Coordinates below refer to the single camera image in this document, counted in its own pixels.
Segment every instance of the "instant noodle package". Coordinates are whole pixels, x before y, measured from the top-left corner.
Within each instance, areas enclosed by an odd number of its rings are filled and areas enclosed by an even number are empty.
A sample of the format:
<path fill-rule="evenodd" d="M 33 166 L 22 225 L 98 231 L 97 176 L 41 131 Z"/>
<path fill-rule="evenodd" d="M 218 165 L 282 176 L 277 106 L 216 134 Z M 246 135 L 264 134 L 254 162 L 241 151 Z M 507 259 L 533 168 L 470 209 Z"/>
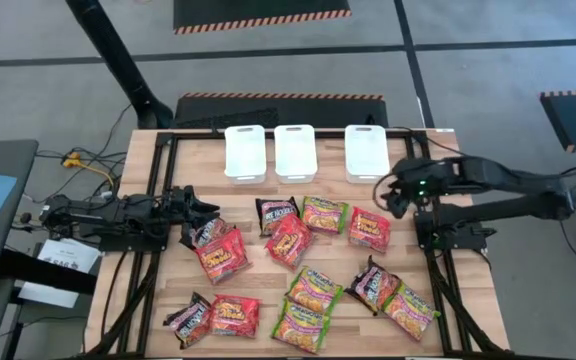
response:
<path fill-rule="evenodd" d="M 383 216 L 354 207 L 348 242 L 385 253 L 390 242 L 390 221 Z"/>
<path fill-rule="evenodd" d="M 273 259 L 294 271 L 311 243 L 310 230 L 297 215 L 288 214 L 284 216 L 272 238 L 266 243 L 266 249 Z"/>
<path fill-rule="evenodd" d="M 301 219 L 312 231 L 341 234 L 346 222 L 348 204 L 318 197 L 304 196 Z"/>
<path fill-rule="evenodd" d="M 272 331 L 272 337 L 316 354 L 321 348 L 329 326 L 328 315 L 284 299 L 283 310 L 279 322 Z"/>
<path fill-rule="evenodd" d="M 386 300 L 394 294 L 400 280 L 395 275 L 372 261 L 372 255 L 368 257 L 368 267 L 353 280 L 345 291 L 352 297 L 361 301 L 373 315 L 377 316 Z"/>
<path fill-rule="evenodd" d="M 272 235 L 284 216 L 297 214 L 299 217 L 299 209 L 294 197 L 288 200 L 255 199 L 255 205 L 257 206 L 257 215 L 259 215 L 261 236 Z"/>
<path fill-rule="evenodd" d="M 316 313 L 330 314 L 343 287 L 328 276 L 304 266 L 290 286 L 286 297 Z"/>
<path fill-rule="evenodd" d="M 210 317 L 212 333 L 254 338 L 259 325 L 261 300 L 229 295 L 216 297 Z"/>
<path fill-rule="evenodd" d="M 432 320 L 440 315 L 403 282 L 386 300 L 383 311 L 417 341 L 421 340 Z"/>
<path fill-rule="evenodd" d="M 208 279 L 214 285 L 250 265 L 239 229 L 195 250 Z"/>
<path fill-rule="evenodd" d="M 186 349 L 201 340 L 210 331 L 210 303 L 196 292 L 192 293 L 190 305 L 166 316 L 164 325 L 170 327 Z"/>

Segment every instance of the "wooden table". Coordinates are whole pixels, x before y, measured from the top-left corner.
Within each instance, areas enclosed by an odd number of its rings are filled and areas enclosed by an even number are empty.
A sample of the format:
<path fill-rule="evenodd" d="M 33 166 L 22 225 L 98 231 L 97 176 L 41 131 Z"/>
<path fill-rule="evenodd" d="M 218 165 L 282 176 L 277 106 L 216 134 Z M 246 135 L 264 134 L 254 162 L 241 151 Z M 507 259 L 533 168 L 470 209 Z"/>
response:
<path fill-rule="evenodd" d="M 454 132 L 428 130 L 428 136 L 446 146 L 457 148 Z M 156 131 L 133 132 L 128 157 L 121 182 L 120 195 L 145 193 L 154 151 Z M 405 157 L 404 142 L 389 140 L 391 166 Z M 433 158 L 454 155 L 447 150 L 430 145 Z M 274 144 L 267 140 L 266 157 L 268 171 L 266 181 L 259 185 L 233 186 L 224 175 L 225 144 L 223 140 L 182 140 L 174 172 L 173 185 L 194 185 L 202 201 L 221 206 L 221 216 L 236 224 L 244 236 L 246 252 L 253 267 L 212 286 L 199 265 L 196 255 L 178 244 L 179 227 L 172 229 L 168 249 L 162 253 L 156 283 L 151 331 L 146 355 L 149 357 L 181 356 L 305 356 L 304 352 L 270 338 L 270 332 L 280 312 L 283 294 L 295 276 L 265 255 L 266 239 L 259 237 L 259 222 L 255 210 L 255 198 L 287 199 L 295 196 L 301 205 L 304 195 L 322 196 L 331 200 L 345 201 L 350 205 L 376 213 L 383 213 L 391 221 L 390 247 L 385 255 L 365 248 L 350 246 L 347 232 L 318 240 L 307 252 L 303 265 L 330 276 L 337 283 L 348 286 L 353 277 L 362 270 L 372 254 L 375 261 L 390 272 L 397 274 L 408 285 L 432 303 L 432 292 L 426 259 L 417 246 L 412 223 L 412 211 L 403 219 L 396 220 L 372 203 L 371 185 L 349 184 L 344 172 L 343 139 L 317 140 L 319 171 L 310 184 L 284 185 L 277 181 L 274 172 Z M 167 159 L 164 149 L 159 183 L 156 194 L 161 192 L 161 182 Z M 469 196 L 450 196 L 441 199 L 459 205 L 471 203 Z M 488 265 L 473 251 L 453 252 L 463 303 L 481 328 L 499 346 L 507 348 L 508 341 L 499 312 L 497 296 Z M 106 254 L 103 258 L 88 325 L 86 344 L 89 347 L 99 341 L 101 317 L 108 296 L 108 289 L 119 254 Z M 128 254 L 119 272 L 108 313 L 107 328 L 122 310 L 130 278 L 132 254 Z M 179 341 L 162 322 L 165 316 L 188 304 L 193 291 L 208 300 L 214 294 L 231 294 L 256 297 L 262 300 L 261 319 L 256 339 L 208 335 L 187 350 L 179 349 Z M 134 350 L 141 311 L 135 313 L 130 332 L 128 350 Z M 448 318 L 454 348 L 459 348 L 458 333 L 451 310 Z M 358 301 L 344 294 L 332 314 L 331 326 L 320 353 L 322 356 L 404 356 L 439 355 L 441 342 L 436 322 L 424 333 L 421 342 L 412 340 L 394 322 L 383 316 L 373 317 Z"/>

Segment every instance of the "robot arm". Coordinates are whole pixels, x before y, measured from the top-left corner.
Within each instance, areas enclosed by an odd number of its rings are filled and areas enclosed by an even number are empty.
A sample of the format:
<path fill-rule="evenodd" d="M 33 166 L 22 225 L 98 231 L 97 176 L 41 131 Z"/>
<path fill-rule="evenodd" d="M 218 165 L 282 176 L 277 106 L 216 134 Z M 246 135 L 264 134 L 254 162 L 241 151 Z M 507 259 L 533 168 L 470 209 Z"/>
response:
<path fill-rule="evenodd" d="M 49 230 L 78 225 L 82 237 L 101 238 L 102 251 L 161 251 L 172 225 L 181 225 L 187 239 L 191 229 L 217 218 L 217 210 L 219 206 L 199 201 L 193 187 L 186 186 L 160 197 L 135 194 L 101 204 L 57 195 L 46 201 L 39 220 Z"/>
<path fill-rule="evenodd" d="M 574 212 L 574 201 L 561 176 L 510 170 L 479 157 L 451 157 L 439 161 L 403 159 L 393 168 L 397 180 L 381 195 L 398 219 L 411 202 L 427 204 L 429 197 L 479 194 L 490 190 L 522 194 L 522 197 L 470 207 L 439 205 L 435 226 L 519 216 L 563 220 Z"/>

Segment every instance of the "white plastic container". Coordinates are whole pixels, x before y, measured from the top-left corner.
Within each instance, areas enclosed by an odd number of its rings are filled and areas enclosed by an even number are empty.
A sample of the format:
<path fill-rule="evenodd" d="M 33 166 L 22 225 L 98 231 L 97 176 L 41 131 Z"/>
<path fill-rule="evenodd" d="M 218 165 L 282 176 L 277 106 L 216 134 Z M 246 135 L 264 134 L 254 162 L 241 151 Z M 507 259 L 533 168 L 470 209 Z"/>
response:
<path fill-rule="evenodd" d="M 390 171 L 386 130 L 378 125 L 348 125 L 344 134 L 346 180 L 373 184 Z"/>
<path fill-rule="evenodd" d="M 275 128 L 275 172 L 284 184 L 309 183 L 317 173 L 315 129 L 310 125 Z"/>
<path fill-rule="evenodd" d="M 266 179 L 266 134 L 259 125 L 226 129 L 226 170 L 236 185 L 258 184 Z"/>

